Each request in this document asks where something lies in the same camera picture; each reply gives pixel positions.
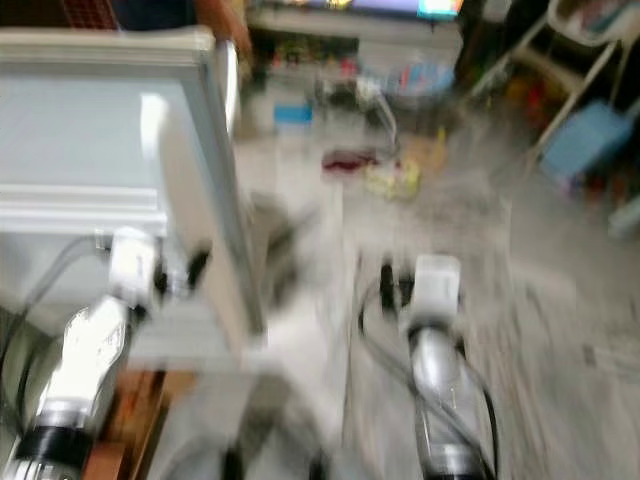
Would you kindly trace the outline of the white fridge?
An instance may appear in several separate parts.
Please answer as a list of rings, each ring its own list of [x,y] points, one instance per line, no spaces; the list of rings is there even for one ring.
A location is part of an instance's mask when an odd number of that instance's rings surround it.
[[[4,29],[3,301],[17,307],[72,241],[146,230],[170,268],[211,256],[191,300],[143,326],[133,360],[238,364],[264,325],[230,136],[237,76],[236,50],[206,29]]]

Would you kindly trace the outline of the yellow plastic package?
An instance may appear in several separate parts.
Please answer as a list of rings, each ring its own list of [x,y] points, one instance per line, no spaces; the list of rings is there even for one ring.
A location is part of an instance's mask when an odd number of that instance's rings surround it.
[[[385,198],[412,198],[420,191],[422,170],[416,161],[366,166],[364,183],[367,191]]]

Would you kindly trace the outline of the dark red package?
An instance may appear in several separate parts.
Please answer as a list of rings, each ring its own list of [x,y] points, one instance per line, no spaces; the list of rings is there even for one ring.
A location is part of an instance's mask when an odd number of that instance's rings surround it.
[[[323,172],[329,174],[355,174],[366,166],[378,163],[378,152],[372,148],[334,148],[323,156]]]

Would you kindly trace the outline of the grey robot leg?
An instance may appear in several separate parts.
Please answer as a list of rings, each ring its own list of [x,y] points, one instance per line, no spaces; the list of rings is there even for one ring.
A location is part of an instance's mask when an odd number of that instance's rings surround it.
[[[206,372],[169,408],[147,480],[339,480],[339,475],[287,380]]]

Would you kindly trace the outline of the small blue box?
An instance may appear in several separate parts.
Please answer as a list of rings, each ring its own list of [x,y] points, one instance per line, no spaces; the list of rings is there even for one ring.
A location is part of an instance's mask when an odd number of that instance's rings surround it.
[[[314,108],[308,102],[278,102],[271,108],[271,123],[280,128],[310,127]]]

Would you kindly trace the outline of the blue plastic stool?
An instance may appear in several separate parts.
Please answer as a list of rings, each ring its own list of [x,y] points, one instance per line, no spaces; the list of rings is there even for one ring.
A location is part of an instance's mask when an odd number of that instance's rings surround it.
[[[541,155],[540,169],[550,178],[571,180],[612,159],[630,140],[640,118],[640,97],[625,110],[590,102],[553,134]]]

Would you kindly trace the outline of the person in dark clothes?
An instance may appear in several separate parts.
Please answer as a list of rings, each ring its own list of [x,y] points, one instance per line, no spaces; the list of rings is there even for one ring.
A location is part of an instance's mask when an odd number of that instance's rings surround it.
[[[252,56],[250,29],[238,0],[110,0],[116,26],[124,31],[161,31],[202,26],[229,38],[241,58]]]

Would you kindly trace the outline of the white chair frame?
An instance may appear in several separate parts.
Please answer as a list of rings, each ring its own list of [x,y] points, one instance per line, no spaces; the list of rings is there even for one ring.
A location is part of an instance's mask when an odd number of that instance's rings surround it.
[[[532,165],[593,88],[608,86],[607,104],[616,105],[637,50],[640,0],[547,0],[544,13],[472,82],[466,97],[489,95],[515,70],[534,73],[561,93],[559,109],[527,151]]]

